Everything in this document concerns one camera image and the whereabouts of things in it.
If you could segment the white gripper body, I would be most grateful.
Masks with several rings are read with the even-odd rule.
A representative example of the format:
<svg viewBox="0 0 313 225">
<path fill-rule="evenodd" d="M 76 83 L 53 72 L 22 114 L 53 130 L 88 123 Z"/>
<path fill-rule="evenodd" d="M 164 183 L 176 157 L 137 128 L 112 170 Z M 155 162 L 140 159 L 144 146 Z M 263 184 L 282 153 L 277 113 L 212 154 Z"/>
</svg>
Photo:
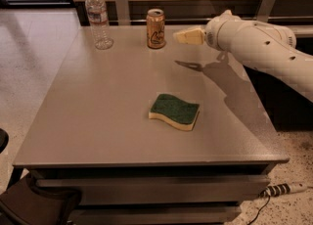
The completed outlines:
<svg viewBox="0 0 313 225">
<path fill-rule="evenodd" d="M 242 20 L 226 10 L 220 16 L 208 22 L 204 29 L 206 44 L 219 51 L 229 51 Z"/>
</svg>

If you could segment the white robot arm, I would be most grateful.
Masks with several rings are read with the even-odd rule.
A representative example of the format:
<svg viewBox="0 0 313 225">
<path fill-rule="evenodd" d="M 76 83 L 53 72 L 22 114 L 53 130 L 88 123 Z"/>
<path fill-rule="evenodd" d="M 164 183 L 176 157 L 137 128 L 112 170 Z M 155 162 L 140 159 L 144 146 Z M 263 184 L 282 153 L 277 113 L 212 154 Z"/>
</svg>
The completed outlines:
<svg viewBox="0 0 313 225">
<path fill-rule="evenodd" d="M 242 65 L 270 74 L 313 102 L 313 56 L 295 49 L 293 31 L 260 21 L 242 20 L 226 10 L 205 27 L 173 34 L 178 43 L 231 53 Z"/>
</svg>

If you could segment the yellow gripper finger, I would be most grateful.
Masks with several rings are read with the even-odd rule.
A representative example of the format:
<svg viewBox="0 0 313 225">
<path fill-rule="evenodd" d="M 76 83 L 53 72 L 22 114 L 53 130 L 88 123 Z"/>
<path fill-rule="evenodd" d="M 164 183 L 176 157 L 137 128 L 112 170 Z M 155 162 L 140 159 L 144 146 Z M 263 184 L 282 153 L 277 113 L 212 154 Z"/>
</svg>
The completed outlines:
<svg viewBox="0 0 313 225">
<path fill-rule="evenodd" d="M 174 39 L 183 44 L 202 45 L 204 43 L 204 31 L 200 27 L 192 27 L 177 31 Z"/>
</svg>

